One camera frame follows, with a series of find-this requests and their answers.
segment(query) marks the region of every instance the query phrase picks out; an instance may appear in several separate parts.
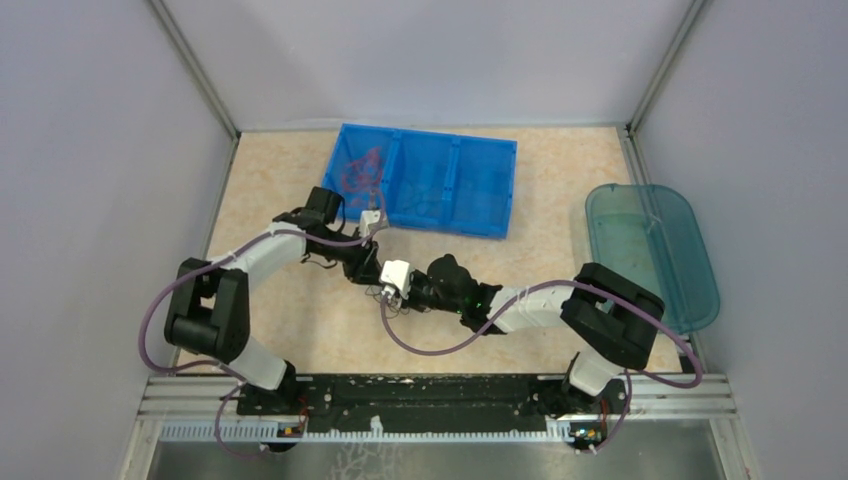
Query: beige tabletop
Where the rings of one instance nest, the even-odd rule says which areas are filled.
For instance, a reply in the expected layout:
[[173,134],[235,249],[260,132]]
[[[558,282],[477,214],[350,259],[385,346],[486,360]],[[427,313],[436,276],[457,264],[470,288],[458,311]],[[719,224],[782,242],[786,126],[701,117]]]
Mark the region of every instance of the beige tabletop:
[[[506,240],[488,240],[392,228],[377,234],[381,261],[402,259],[426,271],[432,260],[452,253],[478,281],[509,286],[570,279],[591,261],[586,196],[601,184],[629,183],[615,129],[436,130],[518,142],[509,235]],[[244,134],[209,255],[235,249],[274,216],[302,206],[311,188],[321,184],[337,135]],[[586,347],[563,326],[484,336],[451,355],[417,356],[392,342],[380,321],[379,305],[365,295],[365,287],[349,283],[341,267],[286,266],[251,294],[250,312],[251,333],[298,372],[564,372]],[[453,346],[472,334],[459,324],[458,315],[446,312],[412,312],[391,323],[400,338],[427,350]],[[180,363],[190,359],[193,356],[183,352]],[[648,369],[680,370],[668,338],[657,338]]]

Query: black mounting plate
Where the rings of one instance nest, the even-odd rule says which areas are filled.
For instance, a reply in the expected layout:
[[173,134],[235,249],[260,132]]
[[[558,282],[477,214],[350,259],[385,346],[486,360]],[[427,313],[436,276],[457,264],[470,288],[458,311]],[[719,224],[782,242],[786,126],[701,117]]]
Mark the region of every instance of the black mounting plate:
[[[298,375],[299,399],[245,385],[237,413],[297,415],[309,409],[309,431],[368,432],[380,417],[386,433],[474,433],[544,431],[546,418],[570,413],[600,415],[569,402],[563,375]],[[601,393],[610,413],[621,413],[624,382],[613,380]]]

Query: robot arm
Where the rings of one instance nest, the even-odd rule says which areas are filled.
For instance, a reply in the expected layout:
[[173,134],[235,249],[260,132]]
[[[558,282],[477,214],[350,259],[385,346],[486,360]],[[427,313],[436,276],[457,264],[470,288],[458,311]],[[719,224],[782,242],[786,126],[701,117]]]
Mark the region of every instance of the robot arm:
[[[518,297],[484,333],[570,326],[591,348],[572,361],[563,389],[585,403],[592,403],[622,369],[646,366],[657,331],[626,309],[613,306],[604,311],[599,308],[601,297],[570,287],[530,292],[478,282],[450,254],[433,261],[426,273],[412,270],[403,261],[381,266],[377,243],[368,239],[367,233],[366,238],[358,234],[377,228],[381,215],[364,211],[357,232],[345,235],[328,227],[335,221],[340,203],[338,194],[314,188],[304,207],[278,216],[268,227],[269,232],[283,230],[287,234],[273,234],[233,262],[179,287],[171,299],[165,339],[227,364],[263,390],[293,395],[294,366],[250,336],[248,298],[250,291],[277,269],[298,262],[305,254],[315,254],[341,263],[352,283],[382,285],[384,292],[399,297],[402,307],[456,312],[460,322],[474,331]],[[186,260],[179,275],[212,261]],[[662,316],[664,305],[658,297],[601,265],[584,265],[575,280],[624,298],[655,318]],[[213,298],[214,305],[208,306],[208,299]]]
[[[598,295],[566,286],[531,291],[480,283],[450,254],[431,263],[426,275],[409,270],[406,262],[386,262],[381,275],[386,293],[399,296],[403,307],[455,311],[462,315],[463,325],[477,331],[517,298],[484,334],[571,327],[590,348],[572,361],[563,389],[584,403],[592,403],[623,369],[642,370],[648,364],[657,329],[618,305],[605,311]],[[662,317],[665,307],[659,297],[600,264],[585,264],[575,281],[623,298],[654,318]]]
[[[263,390],[290,395],[295,368],[250,335],[249,294],[278,269],[299,262],[305,254],[342,263],[353,283],[378,285],[377,243],[328,227],[335,221],[339,205],[340,199],[333,192],[313,189],[304,207],[274,219],[263,232],[270,234],[266,238],[235,260],[178,287],[165,321],[165,340],[226,364]],[[363,212],[360,229],[379,226],[379,212],[374,213]],[[340,247],[339,243],[348,245]],[[231,255],[188,259],[180,266],[178,277]]]

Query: translucent teal lid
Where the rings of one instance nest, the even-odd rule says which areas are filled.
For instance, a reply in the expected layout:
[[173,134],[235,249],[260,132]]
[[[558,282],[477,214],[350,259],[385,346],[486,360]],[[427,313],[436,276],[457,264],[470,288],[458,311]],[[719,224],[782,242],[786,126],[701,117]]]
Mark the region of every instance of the translucent teal lid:
[[677,333],[715,320],[718,289],[689,202],[661,185],[601,185],[586,198],[594,261],[659,295]]

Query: gray wall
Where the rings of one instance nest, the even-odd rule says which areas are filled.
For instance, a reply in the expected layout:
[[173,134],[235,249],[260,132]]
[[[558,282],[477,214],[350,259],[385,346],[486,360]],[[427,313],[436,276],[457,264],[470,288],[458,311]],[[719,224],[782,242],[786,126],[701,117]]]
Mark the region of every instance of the gray wall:
[[691,0],[168,0],[243,130],[625,121]]
[[640,135],[701,224],[707,355],[767,479],[848,470],[846,51],[844,0],[715,2]]
[[144,2],[0,3],[0,478],[117,475],[228,148]]

